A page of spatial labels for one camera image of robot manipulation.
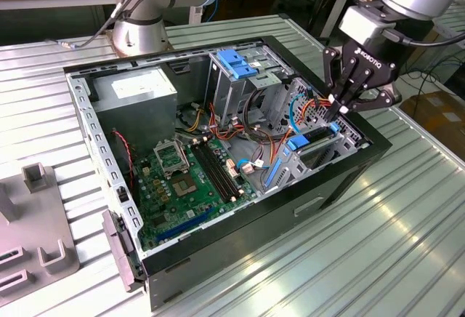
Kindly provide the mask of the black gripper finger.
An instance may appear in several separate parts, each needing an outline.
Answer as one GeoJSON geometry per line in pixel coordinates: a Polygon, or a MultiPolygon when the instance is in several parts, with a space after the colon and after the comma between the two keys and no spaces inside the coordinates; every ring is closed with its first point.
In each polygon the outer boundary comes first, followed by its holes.
{"type": "Polygon", "coordinates": [[[388,108],[399,102],[399,92],[393,84],[396,71],[349,70],[345,68],[341,74],[340,82],[344,85],[340,95],[340,113],[369,111],[379,108],[388,108]],[[372,98],[362,98],[362,94],[369,89],[377,89],[378,94],[372,98]]]}
{"type": "Polygon", "coordinates": [[[355,69],[359,65],[356,56],[350,55],[344,58],[342,47],[326,47],[323,50],[323,73],[325,85],[329,90],[328,99],[330,108],[326,111],[324,120],[334,121],[340,113],[347,113],[349,103],[354,97],[350,81],[355,69]]]}

